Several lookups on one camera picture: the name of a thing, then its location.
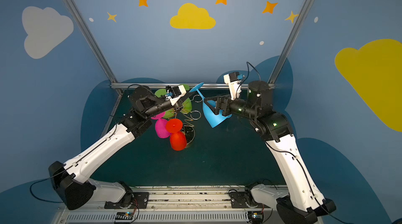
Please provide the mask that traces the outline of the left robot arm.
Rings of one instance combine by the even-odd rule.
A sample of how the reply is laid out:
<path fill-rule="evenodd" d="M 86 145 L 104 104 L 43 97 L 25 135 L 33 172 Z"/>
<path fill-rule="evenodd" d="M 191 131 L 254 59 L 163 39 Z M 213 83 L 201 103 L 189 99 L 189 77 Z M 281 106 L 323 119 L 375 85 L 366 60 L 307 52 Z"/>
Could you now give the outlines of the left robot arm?
<path fill-rule="evenodd" d="M 157 97 L 148 86 L 138 85 L 129 94 L 131 109 L 115 127 L 74 158 L 49 166 L 52 187 L 68 210 L 76 210 L 89 202 L 105 202 L 130 208 L 133 192 L 123 182 L 107 183 L 91 179 L 91 175 L 110 157 L 139 138 L 152 125 L 151 118 L 170 109 L 181 109 L 192 92 L 184 85 L 166 86 Z"/>

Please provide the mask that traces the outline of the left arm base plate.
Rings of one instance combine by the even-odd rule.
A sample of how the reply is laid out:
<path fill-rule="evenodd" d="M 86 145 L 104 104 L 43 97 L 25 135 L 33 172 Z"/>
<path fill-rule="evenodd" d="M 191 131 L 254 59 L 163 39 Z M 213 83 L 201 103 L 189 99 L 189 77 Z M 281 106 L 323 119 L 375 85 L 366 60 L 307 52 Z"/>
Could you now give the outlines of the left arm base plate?
<path fill-rule="evenodd" d="M 148 192 L 126 193 L 123 198 L 117 202 L 106 202 L 105 209 L 146 209 L 149 200 Z"/>

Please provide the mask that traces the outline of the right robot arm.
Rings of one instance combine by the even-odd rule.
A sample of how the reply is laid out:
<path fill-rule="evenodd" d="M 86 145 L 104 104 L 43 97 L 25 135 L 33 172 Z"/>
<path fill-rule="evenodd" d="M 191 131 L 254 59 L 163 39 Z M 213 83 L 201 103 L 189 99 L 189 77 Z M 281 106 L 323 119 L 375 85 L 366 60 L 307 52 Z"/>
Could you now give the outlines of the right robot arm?
<path fill-rule="evenodd" d="M 216 116 L 238 115 L 249 119 L 254 131 L 271 151 L 287 186 L 285 195 L 263 184 L 250 189 L 252 199 L 276 210 L 286 224 L 314 224 L 319 216 L 336 210 L 315 185 L 296 144 L 288 119 L 273 110 L 273 90 L 264 81 L 248 84 L 247 99 L 239 97 L 240 83 L 229 84 L 229 95 L 204 98 Z"/>

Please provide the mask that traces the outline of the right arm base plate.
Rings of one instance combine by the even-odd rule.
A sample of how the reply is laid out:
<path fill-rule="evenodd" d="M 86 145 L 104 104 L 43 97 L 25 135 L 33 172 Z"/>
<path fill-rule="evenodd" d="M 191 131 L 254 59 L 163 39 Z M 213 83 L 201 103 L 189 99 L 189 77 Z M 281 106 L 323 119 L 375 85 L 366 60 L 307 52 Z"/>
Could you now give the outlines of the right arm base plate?
<path fill-rule="evenodd" d="M 244 191 L 237 191 L 231 189 L 228 191 L 230 197 L 230 203 L 232 208 L 262 208 L 261 203 L 256 203 L 251 196 L 251 193 Z"/>

